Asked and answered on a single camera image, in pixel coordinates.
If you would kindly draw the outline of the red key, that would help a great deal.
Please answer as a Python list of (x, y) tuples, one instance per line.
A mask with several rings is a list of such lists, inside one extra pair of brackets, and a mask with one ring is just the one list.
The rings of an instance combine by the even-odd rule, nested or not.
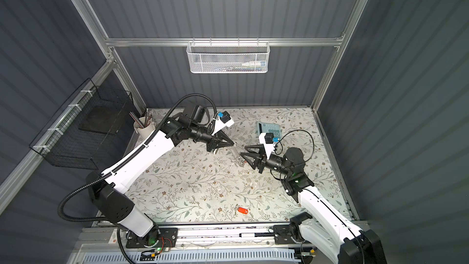
[(236, 210), (244, 215), (247, 215), (249, 213), (249, 210), (243, 207), (237, 207)]

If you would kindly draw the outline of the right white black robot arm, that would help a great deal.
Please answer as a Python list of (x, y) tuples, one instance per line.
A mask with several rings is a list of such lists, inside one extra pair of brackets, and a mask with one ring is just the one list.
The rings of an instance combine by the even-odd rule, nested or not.
[(285, 193), (305, 209), (290, 219), (292, 239), (313, 244), (334, 264), (386, 263), (379, 236), (344, 217), (309, 179), (302, 150), (292, 147), (278, 156), (258, 144), (245, 147), (240, 156), (254, 170), (279, 172)]

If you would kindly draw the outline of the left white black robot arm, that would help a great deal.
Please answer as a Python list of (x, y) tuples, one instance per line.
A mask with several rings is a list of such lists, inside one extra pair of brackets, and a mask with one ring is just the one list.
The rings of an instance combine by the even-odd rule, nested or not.
[(234, 145), (223, 132), (225, 127), (234, 124), (229, 113), (215, 112), (215, 116), (210, 119), (210, 125), (213, 126), (210, 131), (208, 126), (202, 125), (204, 112), (204, 107), (194, 105), (172, 117), (166, 117), (159, 130), (154, 130), (138, 148), (102, 172), (110, 177), (91, 186), (89, 195), (105, 220), (132, 231), (140, 238), (158, 229), (156, 223), (140, 211), (125, 193), (157, 159), (184, 140), (205, 143), (208, 152)]

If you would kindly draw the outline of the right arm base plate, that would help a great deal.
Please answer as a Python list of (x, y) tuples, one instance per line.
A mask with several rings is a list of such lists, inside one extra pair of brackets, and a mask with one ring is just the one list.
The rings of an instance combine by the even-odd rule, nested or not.
[(299, 225), (294, 223), (274, 225), (273, 234), (277, 245), (301, 243), (310, 244), (310, 242), (305, 240), (301, 235)]

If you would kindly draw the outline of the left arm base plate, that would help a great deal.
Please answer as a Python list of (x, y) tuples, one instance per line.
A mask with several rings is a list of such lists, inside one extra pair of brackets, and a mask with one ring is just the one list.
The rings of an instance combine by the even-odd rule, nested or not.
[(177, 242), (179, 230), (177, 228), (156, 227), (143, 237), (138, 237), (135, 233), (129, 232), (127, 235), (126, 248), (128, 249), (159, 249), (174, 248)]

